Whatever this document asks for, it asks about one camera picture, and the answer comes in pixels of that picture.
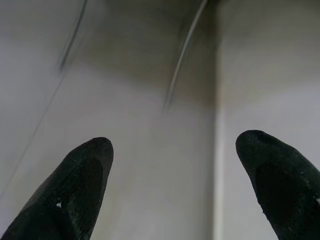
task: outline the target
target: wire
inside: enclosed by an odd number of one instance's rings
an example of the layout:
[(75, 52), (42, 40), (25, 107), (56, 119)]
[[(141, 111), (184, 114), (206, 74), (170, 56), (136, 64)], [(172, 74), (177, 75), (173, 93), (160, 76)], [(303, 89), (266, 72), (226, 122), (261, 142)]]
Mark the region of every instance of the wire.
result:
[(185, 38), (181, 53), (179, 55), (178, 62), (176, 63), (176, 67), (174, 69), (174, 73), (173, 73), (173, 76), (171, 78), (171, 82), (170, 82), (170, 85), (169, 85), (169, 89), (168, 89), (167, 95), (165, 97), (165, 101), (164, 101), (164, 105), (163, 105), (163, 110), (164, 111), (167, 110), (170, 107), (170, 103), (171, 103), (173, 94), (175, 92), (175, 88), (176, 88), (176, 84), (177, 84), (177, 78), (178, 78), (178, 74), (179, 74), (179, 71), (180, 71), (181, 63), (182, 63), (182, 61), (184, 59), (184, 56), (185, 56), (189, 41), (190, 41), (190, 39), (192, 37), (192, 34), (195, 31), (195, 28), (196, 28), (196, 26), (198, 24), (198, 21), (200, 19), (200, 16), (201, 16), (202, 12), (205, 9), (205, 6), (207, 5), (207, 2), (208, 2), (208, 0), (203, 0), (201, 2), (200, 6), (199, 6), (199, 9), (196, 12), (196, 14), (194, 16), (194, 19), (193, 19), (193, 21), (191, 23), (189, 32), (188, 32), (188, 34), (187, 34), (187, 36)]
[(66, 61), (68, 59), (68, 56), (69, 56), (70, 51), (71, 51), (71, 48), (72, 48), (72, 46), (73, 46), (73, 44), (75, 42), (75, 39), (77, 37), (77, 34), (78, 34), (78, 31), (79, 31), (82, 19), (83, 19), (84, 15), (85, 15), (87, 3), (88, 3), (88, 0), (83, 0), (83, 4), (82, 4), (82, 8), (81, 8), (81, 12), (80, 12), (79, 18), (78, 18), (78, 20), (76, 22), (72, 37), (70, 39), (69, 44), (67, 45), (67, 48), (65, 50), (65, 53), (63, 55), (63, 58), (61, 60), (60, 66), (59, 66), (60, 71), (62, 71), (65, 68)]

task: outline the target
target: cable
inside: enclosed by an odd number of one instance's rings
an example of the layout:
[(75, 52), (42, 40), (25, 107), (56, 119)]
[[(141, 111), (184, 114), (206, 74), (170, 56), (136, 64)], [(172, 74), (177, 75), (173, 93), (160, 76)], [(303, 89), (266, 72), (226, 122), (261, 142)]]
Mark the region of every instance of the cable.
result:
[(67, 58), (68, 58), (68, 56), (70, 54), (71, 48), (72, 48), (72, 46), (73, 46), (73, 44), (75, 42), (76, 36), (78, 34), (82, 19), (83, 19), (84, 15), (85, 15), (87, 3), (88, 3), (88, 0), (83, 0), (83, 4), (82, 4), (82, 8), (81, 8), (81, 12), (80, 12), (78, 21), (76, 22), (72, 37), (70, 39), (69, 44), (67, 45), (67, 48), (65, 50), (65, 53), (63, 55), (63, 58), (61, 60), (60, 66), (59, 66), (60, 71), (62, 71), (65, 68)]
[(174, 69), (174, 73), (173, 73), (173, 76), (171, 78), (171, 82), (170, 82), (170, 85), (169, 85), (169, 89), (168, 89), (167, 95), (165, 97), (165, 101), (164, 101), (164, 105), (163, 105), (163, 110), (164, 111), (167, 110), (169, 108), (169, 106), (170, 106), (171, 99), (172, 99), (173, 94), (175, 92), (175, 88), (176, 88), (176, 84), (177, 84), (177, 77), (178, 77), (178, 74), (179, 74), (179, 70), (180, 70), (180, 67), (181, 67), (182, 60), (183, 60), (183, 58), (185, 56), (185, 53), (186, 53), (186, 50), (187, 50), (187, 46), (189, 44), (191, 36), (195, 31), (197, 23), (198, 23), (198, 21), (200, 19), (200, 16), (201, 16), (203, 10), (205, 9), (205, 6), (207, 5), (207, 2), (208, 2), (208, 0), (202, 0), (201, 4), (199, 6), (199, 9), (198, 9), (198, 11), (196, 12), (196, 14), (194, 16), (194, 19), (193, 19), (192, 24), (190, 26), (189, 32), (188, 32), (188, 34), (187, 34), (187, 36), (185, 38), (181, 53), (179, 55), (178, 62), (176, 63), (176, 67)]

